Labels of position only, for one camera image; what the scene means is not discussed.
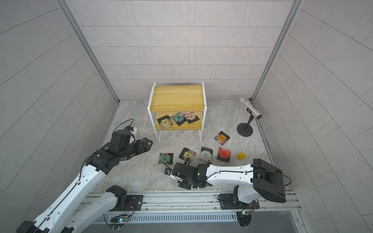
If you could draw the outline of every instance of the gray tiled wall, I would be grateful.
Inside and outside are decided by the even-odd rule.
[[[54,0],[0,1],[0,226],[34,220],[98,147],[115,100]]]
[[[373,230],[372,31],[373,1],[305,0],[255,102],[314,232]]]
[[[120,99],[158,85],[252,97],[292,1],[66,0]]]

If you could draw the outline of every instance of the black round base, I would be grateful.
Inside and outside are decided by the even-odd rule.
[[[241,136],[244,136],[244,137],[249,137],[253,134],[253,128],[248,125],[247,128],[245,129],[246,127],[246,123],[241,123],[237,126],[237,132],[241,135]]]

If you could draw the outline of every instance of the glittery cylinder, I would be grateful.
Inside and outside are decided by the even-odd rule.
[[[249,108],[250,111],[251,111],[251,114],[256,119],[259,120],[261,118],[261,114],[254,108],[254,106],[252,104],[250,104],[247,100],[245,100],[245,98],[242,95],[240,95],[239,97],[237,97],[237,102],[240,102],[243,106]]]

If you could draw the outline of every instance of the vent grille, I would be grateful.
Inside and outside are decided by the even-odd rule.
[[[128,223],[237,222],[235,212],[216,213],[136,213]]]

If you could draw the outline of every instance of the wooden side table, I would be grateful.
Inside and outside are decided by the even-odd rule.
[[[154,124],[151,113],[157,113],[157,119],[165,115],[171,117],[177,112],[195,112],[200,120],[190,124],[185,122],[181,126],[174,123],[164,130],[198,130],[200,141],[202,141],[206,110],[206,94],[203,82],[201,85],[196,86],[157,86],[156,83],[153,83],[149,98],[148,112],[158,142],[160,142],[162,130],[157,120]]]

